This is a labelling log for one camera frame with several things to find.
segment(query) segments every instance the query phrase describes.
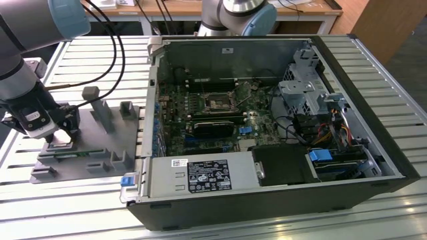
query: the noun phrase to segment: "circuit board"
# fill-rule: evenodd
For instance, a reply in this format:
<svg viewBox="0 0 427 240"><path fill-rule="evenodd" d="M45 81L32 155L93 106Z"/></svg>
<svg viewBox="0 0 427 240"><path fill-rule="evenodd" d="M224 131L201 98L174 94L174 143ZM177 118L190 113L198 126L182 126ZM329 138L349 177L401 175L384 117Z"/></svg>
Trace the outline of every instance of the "circuit board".
<svg viewBox="0 0 427 240"><path fill-rule="evenodd" d="M161 84L165 155L230 153L246 151L242 143L280 143L268 109L270 88L253 80L237 81L234 89L222 92L190 92L182 85ZM197 129L206 125L220 126L205 136Z"/></svg>

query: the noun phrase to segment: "yellow wire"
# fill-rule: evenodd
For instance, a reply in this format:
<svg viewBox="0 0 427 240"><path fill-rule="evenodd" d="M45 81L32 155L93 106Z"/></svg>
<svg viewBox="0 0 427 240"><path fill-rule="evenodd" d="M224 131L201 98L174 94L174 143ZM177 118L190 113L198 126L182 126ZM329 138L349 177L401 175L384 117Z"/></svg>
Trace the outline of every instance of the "yellow wire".
<svg viewBox="0 0 427 240"><path fill-rule="evenodd" d="M313 145L316 145L317 143L320 143L321 141L324 141L329 136L330 136L330 132L328 132L326 135L324 135L324 136L313 143Z"/></svg>

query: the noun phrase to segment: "barcode label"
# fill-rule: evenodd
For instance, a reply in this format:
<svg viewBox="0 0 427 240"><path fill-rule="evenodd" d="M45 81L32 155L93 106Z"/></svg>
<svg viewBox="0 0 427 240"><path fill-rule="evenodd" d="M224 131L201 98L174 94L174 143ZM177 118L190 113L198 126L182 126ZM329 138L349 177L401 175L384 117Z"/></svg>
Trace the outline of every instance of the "barcode label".
<svg viewBox="0 0 427 240"><path fill-rule="evenodd" d="M172 168L186 167L188 159L172 159Z"/></svg>

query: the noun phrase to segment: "blue latch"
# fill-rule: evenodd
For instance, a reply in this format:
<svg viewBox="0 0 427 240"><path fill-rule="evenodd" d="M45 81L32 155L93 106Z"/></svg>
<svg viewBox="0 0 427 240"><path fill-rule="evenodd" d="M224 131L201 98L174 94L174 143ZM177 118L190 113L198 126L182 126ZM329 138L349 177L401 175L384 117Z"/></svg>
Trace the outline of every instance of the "blue latch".
<svg viewBox="0 0 427 240"><path fill-rule="evenodd" d="M238 133L240 134L248 134L252 132L252 127L250 126L245 126L245 127L240 127L238 128Z"/></svg>
<svg viewBox="0 0 427 240"><path fill-rule="evenodd" d="M120 185L121 187L134 186L134 177L133 176L121 177Z"/></svg>
<svg viewBox="0 0 427 240"><path fill-rule="evenodd" d="M314 149L308 153L310 161L330 161L332 156L329 150L326 149Z"/></svg>

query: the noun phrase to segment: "power supply label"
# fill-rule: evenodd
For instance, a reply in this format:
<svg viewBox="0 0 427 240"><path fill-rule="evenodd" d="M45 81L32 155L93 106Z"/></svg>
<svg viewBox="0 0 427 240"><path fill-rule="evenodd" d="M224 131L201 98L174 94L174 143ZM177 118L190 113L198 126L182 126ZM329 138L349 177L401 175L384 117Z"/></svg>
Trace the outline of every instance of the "power supply label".
<svg viewBox="0 0 427 240"><path fill-rule="evenodd" d="M226 160L197 161L186 163L188 191L194 193L232 189Z"/></svg>

